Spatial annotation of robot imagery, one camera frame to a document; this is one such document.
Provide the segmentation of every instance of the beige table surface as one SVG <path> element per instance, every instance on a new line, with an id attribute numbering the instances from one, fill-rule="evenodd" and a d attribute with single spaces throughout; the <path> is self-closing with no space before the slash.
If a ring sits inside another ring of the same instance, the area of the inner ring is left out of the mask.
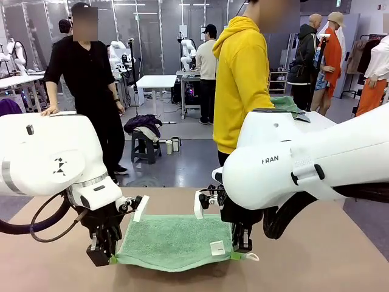
<path id="1" fill-rule="evenodd" d="M 151 197 L 147 214 L 192 214 L 194 192 L 123 189 L 127 196 Z M 11 222 L 29 223 L 46 199 L 34 198 Z M 51 212 L 60 203 L 53 202 Z M 59 234 L 74 218 L 75 212 L 69 211 L 58 226 L 40 232 L 41 237 Z M 128 220 L 122 223 L 123 233 Z M 170 274 L 127 265 L 96 268 L 85 253 L 88 230 L 80 224 L 53 243 L 0 234 L 0 291 L 389 291 L 389 263 L 336 203 L 312 204 L 279 240 L 266 238 L 257 224 L 252 240 L 260 262 L 228 261 Z"/>

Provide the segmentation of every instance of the white robot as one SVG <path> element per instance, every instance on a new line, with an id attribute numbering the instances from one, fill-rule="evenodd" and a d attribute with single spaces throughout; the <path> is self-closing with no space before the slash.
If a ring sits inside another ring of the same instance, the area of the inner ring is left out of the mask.
<path id="1" fill-rule="evenodd" d="M 223 186 L 196 192 L 194 213 L 220 206 L 233 223 L 237 252 L 252 249 L 252 225 L 278 239 L 315 200 L 346 197 L 389 203 L 389 105 L 322 131 L 302 133 L 290 113 L 249 113 L 237 149 L 212 177 Z"/>
<path id="2" fill-rule="evenodd" d="M 71 111 L 49 117 L 40 113 L 6 115 L 0 117 L 0 136 L 0 195 L 60 193 L 65 211 L 37 223 L 33 232 L 53 225 L 74 207 L 92 239 L 87 254 L 95 265 L 107 265 L 122 237 L 119 224 L 124 214 L 131 207 L 137 210 L 134 219 L 139 221 L 148 197 L 122 196 L 120 187 L 107 174 L 89 119 Z M 33 234 L 28 226 L 3 221 L 0 232 Z"/>
<path id="3" fill-rule="evenodd" d="M 181 63 L 184 65 L 184 70 L 189 71 L 191 69 L 190 63 L 192 62 L 192 58 L 196 56 L 196 49 L 192 40 L 182 40 L 181 46 L 182 54 L 184 55 L 181 58 Z"/>
<path id="4" fill-rule="evenodd" d="M 291 220 L 315 200 L 345 197 L 389 203 L 389 105 L 322 131 L 304 134 L 290 113 L 258 109 L 249 113 L 237 149 L 212 176 L 223 184 L 196 192 L 194 213 L 220 206 L 233 223 L 236 252 L 252 249 L 252 226 L 264 220 L 264 233 L 278 239 Z M 49 117 L 0 117 L 0 195 L 50 196 L 64 203 L 39 223 L 15 226 L 0 220 L 0 232 L 31 235 L 60 220 L 70 207 L 89 229 L 87 254 L 107 265 L 121 239 L 119 224 L 135 212 L 139 220 L 148 197 L 124 198 L 102 161 L 102 150 L 88 118 L 74 112 Z"/>
<path id="5" fill-rule="evenodd" d="M 126 46 L 121 41 L 111 41 L 111 45 L 109 46 L 111 71 L 114 75 L 119 76 L 120 73 L 127 72 L 128 68 L 131 67 L 131 54 L 124 53 L 119 57 L 116 49 L 123 49 L 125 51 Z"/>
<path id="6" fill-rule="evenodd" d="M 23 56 L 23 45 L 17 41 L 15 42 L 13 38 L 10 38 L 7 44 L 8 54 L 0 53 L 0 61 L 9 62 L 11 60 L 12 54 L 15 51 L 16 58 L 14 59 L 15 64 L 18 66 L 20 75 L 26 75 L 26 59 Z"/>

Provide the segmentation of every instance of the black cap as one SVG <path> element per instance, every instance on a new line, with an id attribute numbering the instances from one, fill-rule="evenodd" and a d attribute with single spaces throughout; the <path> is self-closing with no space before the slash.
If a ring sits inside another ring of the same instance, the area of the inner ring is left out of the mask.
<path id="1" fill-rule="evenodd" d="M 214 36 L 218 34 L 218 30 L 216 29 L 216 26 L 214 26 L 213 24 L 208 24 L 202 33 L 207 33 L 207 32 L 209 32 L 210 35 L 214 35 Z"/>
<path id="2" fill-rule="evenodd" d="M 88 7 L 92 7 L 90 6 L 88 3 L 84 3 L 84 2 L 77 2 L 76 4 L 74 4 L 72 6 L 72 15 L 74 16 L 74 13 L 80 10 L 82 10 L 83 8 L 88 8 Z"/>

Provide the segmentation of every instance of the green cloth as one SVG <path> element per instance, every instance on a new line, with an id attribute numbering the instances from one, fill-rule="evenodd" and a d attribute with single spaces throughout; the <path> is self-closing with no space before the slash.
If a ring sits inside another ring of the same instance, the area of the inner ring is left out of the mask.
<path id="1" fill-rule="evenodd" d="M 294 114 L 305 113 L 294 103 L 291 96 L 271 97 L 270 101 L 274 104 L 278 110 L 285 110 Z"/>
<path id="2" fill-rule="evenodd" d="M 295 120 L 302 120 L 304 122 L 311 123 L 309 118 L 305 115 L 305 111 L 298 108 L 294 103 L 293 97 L 271 97 L 270 101 L 274 104 L 276 109 L 290 112 Z"/>
<path id="3" fill-rule="evenodd" d="M 225 255 L 212 256 L 211 242 L 222 240 Z M 118 263 L 166 272 L 181 272 L 230 259 L 230 223 L 219 215 L 144 215 L 131 221 L 116 254 Z"/>

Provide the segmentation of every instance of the orange pants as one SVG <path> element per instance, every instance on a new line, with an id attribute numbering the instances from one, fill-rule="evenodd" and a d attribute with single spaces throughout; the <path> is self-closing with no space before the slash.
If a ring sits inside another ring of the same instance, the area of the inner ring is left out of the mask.
<path id="1" fill-rule="evenodd" d="M 368 78 L 365 86 L 363 87 L 356 117 L 377 108 L 384 94 L 385 87 L 387 85 L 386 79 L 377 81 L 376 87 L 374 88 L 370 88 L 369 81 L 370 79 Z"/>

